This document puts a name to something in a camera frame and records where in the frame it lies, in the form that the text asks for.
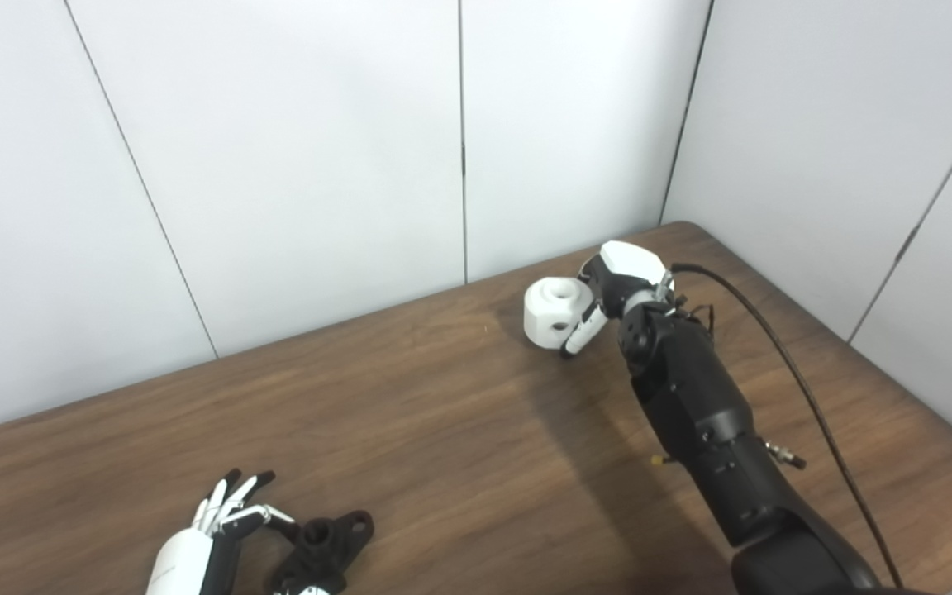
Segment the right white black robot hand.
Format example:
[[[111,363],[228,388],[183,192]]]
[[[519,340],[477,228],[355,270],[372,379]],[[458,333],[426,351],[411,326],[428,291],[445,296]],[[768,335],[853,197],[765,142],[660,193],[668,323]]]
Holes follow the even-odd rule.
[[[611,240],[579,268],[577,280],[592,291],[593,300],[559,348],[570,359],[585,348],[610,320],[621,320],[646,304],[671,313],[677,307],[674,275],[659,256],[630,242]]]

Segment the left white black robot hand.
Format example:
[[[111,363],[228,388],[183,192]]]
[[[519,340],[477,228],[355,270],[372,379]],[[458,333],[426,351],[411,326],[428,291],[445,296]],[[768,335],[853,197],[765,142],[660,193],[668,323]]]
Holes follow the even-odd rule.
[[[363,511],[298,522],[253,494],[274,481],[268,470],[242,479],[233,469],[197,505],[193,519],[174,532],[156,554],[147,594],[231,594],[242,545],[260,530],[276,532],[290,553],[269,576],[269,594],[340,594],[346,572],[373,535]]]

